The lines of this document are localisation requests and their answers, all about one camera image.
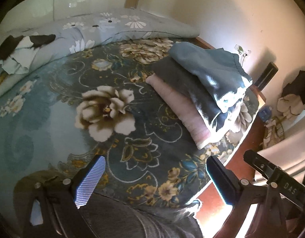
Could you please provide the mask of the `wall power socket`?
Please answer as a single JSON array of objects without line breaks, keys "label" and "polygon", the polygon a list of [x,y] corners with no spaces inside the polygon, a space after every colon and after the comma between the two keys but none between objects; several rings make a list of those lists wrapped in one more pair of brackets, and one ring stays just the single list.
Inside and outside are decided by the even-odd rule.
[{"label": "wall power socket", "polygon": [[246,50],[246,49],[244,49],[242,46],[240,46],[240,45],[238,45],[238,44],[236,44],[235,46],[234,46],[234,49],[237,51],[237,53],[240,55],[240,56],[242,56],[242,57],[246,57],[246,56],[248,56],[249,54],[251,54],[251,50]]}]

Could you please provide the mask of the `dark floral bed blanket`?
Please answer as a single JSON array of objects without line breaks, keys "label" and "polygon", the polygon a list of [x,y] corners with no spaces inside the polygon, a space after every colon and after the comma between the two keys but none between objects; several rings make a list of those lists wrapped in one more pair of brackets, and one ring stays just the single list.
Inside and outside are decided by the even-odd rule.
[{"label": "dark floral bed blanket", "polygon": [[106,159],[96,190],[130,204],[178,207],[208,184],[208,157],[228,161],[252,126],[258,101],[247,90],[238,133],[198,149],[190,132],[146,82],[169,39],[99,46],[46,64],[0,97],[0,213],[13,190],[40,170],[74,176]]}]

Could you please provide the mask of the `light blue floral duvet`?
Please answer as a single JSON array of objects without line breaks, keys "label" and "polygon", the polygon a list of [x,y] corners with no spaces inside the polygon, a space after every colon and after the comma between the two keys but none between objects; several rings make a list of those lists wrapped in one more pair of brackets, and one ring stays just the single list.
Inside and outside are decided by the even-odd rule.
[{"label": "light blue floral duvet", "polygon": [[52,61],[113,42],[153,38],[194,38],[197,28],[174,19],[138,9],[113,9],[109,12],[83,14],[29,29],[15,29],[0,34],[0,45],[9,36],[55,35],[41,47],[26,74],[8,75],[0,84],[0,97],[31,72]]}]

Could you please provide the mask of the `grey jeans leg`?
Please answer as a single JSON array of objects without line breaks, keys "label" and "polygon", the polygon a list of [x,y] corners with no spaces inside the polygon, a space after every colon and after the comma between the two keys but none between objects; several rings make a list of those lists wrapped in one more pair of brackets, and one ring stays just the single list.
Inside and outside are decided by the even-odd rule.
[{"label": "grey jeans leg", "polygon": [[79,212],[97,237],[203,237],[195,218],[200,206],[132,206],[94,193]]}]

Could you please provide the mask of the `folded pink garment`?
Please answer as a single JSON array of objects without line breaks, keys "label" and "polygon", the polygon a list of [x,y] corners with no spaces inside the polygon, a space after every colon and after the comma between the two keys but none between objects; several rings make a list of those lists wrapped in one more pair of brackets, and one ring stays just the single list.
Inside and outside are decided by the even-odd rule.
[{"label": "folded pink garment", "polygon": [[166,84],[156,74],[149,76],[146,83],[151,85],[159,96],[172,109],[174,114],[189,131],[198,150],[203,149],[209,143],[210,131],[206,127],[202,117],[195,108],[191,99],[179,93]]}]

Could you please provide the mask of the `red wooden headboard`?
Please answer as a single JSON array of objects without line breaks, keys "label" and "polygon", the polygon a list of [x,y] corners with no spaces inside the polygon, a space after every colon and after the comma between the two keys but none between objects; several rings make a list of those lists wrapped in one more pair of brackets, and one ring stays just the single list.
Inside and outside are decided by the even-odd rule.
[{"label": "red wooden headboard", "polygon": [[[232,157],[226,161],[225,166],[236,174],[239,179],[253,180],[254,169],[243,160],[243,154],[248,149],[258,149],[264,137],[264,123],[256,116],[249,127],[243,141],[239,143]],[[224,221],[232,211],[232,207],[224,203],[214,184],[209,182],[200,192],[202,207],[196,215],[203,237],[213,237],[220,230]]]}]

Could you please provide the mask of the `blue-grey garment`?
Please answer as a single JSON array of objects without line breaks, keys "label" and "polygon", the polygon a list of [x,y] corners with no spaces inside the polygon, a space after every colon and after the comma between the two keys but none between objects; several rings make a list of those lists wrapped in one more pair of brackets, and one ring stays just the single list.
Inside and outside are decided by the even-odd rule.
[{"label": "blue-grey garment", "polygon": [[203,49],[190,42],[180,42],[168,54],[198,77],[223,113],[242,99],[252,85],[252,78],[243,70],[239,56],[223,48]]}]

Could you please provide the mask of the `folded dark grey garment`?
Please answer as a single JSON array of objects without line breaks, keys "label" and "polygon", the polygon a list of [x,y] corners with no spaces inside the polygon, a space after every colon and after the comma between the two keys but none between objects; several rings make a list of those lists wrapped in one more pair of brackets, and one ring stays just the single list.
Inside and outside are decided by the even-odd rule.
[{"label": "folded dark grey garment", "polygon": [[192,101],[210,131],[234,128],[240,113],[240,100],[223,113],[198,77],[184,69],[171,57],[164,57],[152,63],[152,71],[166,84]]}]

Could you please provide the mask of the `small blue box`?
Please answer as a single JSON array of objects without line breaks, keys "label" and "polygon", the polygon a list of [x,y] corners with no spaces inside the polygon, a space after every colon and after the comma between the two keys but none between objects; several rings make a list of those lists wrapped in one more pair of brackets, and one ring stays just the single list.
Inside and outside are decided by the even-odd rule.
[{"label": "small blue box", "polygon": [[271,106],[262,107],[258,112],[258,116],[263,122],[268,121],[272,117],[272,107]]}]

